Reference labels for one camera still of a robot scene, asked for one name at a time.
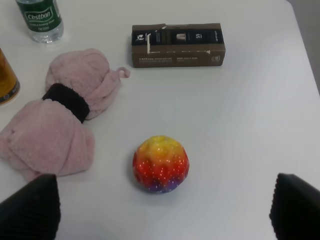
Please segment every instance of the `black elastic band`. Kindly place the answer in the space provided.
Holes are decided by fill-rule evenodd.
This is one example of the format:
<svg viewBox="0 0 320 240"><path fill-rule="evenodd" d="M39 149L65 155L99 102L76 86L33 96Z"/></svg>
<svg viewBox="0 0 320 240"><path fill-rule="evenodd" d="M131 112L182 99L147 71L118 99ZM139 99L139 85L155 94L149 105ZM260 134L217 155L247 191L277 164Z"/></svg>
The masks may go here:
<svg viewBox="0 0 320 240"><path fill-rule="evenodd" d="M42 99L51 99L64 105L81 123L84 122L90 111L83 97L61 83L53 84Z"/></svg>

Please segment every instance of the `green bottle label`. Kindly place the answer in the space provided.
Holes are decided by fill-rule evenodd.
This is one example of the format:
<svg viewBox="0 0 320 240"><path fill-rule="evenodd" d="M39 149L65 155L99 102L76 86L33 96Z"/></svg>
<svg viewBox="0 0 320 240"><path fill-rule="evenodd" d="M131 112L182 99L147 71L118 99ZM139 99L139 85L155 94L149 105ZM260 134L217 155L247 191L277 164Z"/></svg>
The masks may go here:
<svg viewBox="0 0 320 240"><path fill-rule="evenodd" d="M17 2L26 25L33 32L43 33L59 26L62 19L56 0L25 4Z"/></svg>

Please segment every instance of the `black corrugated object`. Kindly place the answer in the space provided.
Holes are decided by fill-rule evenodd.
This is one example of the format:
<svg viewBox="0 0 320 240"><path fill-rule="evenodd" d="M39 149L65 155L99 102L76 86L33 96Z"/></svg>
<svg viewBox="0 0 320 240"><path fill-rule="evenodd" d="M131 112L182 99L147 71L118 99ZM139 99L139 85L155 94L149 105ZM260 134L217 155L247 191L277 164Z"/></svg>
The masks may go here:
<svg viewBox="0 0 320 240"><path fill-rule="evenodd" d="M320 191L280 173L269 216L278 240L320 240Z"/></svg>
<svg viewBox="0 0 320 240"><path fill-rule="evenodd" d="M60 219L57 178L41 175L0 204L0 240L53 240Z"/></svg>

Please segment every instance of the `black object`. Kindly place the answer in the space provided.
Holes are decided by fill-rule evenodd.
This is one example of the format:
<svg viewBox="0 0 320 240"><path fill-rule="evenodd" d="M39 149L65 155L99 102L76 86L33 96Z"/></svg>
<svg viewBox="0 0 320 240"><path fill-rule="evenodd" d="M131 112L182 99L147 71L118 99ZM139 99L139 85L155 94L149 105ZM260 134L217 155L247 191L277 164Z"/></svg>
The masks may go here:
<svg viewBox="0 0 320 240"><path fill-rule="evenodd" d="M296 175L280 173L269 216L278 240L319 240L320 191Z"/></svg>
<svg viewBox="0 0 320 240"><path fill-rule="evenodd" d="M53 240L60 218L56 176L41 175L0 204L0 240Z"/></svg>
<svg viewBox="0 0 320 240"><path fill-rule="evenodd" d="M64 105L82 124L90 111L89 105L82 96L61 83L53 84L42 99L51 99Z"/></svg>

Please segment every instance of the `gray wall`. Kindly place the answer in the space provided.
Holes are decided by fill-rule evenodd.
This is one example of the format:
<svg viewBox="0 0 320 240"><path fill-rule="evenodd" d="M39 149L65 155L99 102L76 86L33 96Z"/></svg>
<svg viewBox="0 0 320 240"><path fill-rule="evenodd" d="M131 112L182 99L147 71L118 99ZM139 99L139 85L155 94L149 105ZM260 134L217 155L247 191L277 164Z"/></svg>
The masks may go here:
<svg viewBox="0 0 320 240"><path fill-rule="evenodd" d="M288 0L293 7L320 92L320 0Z"/></svg>

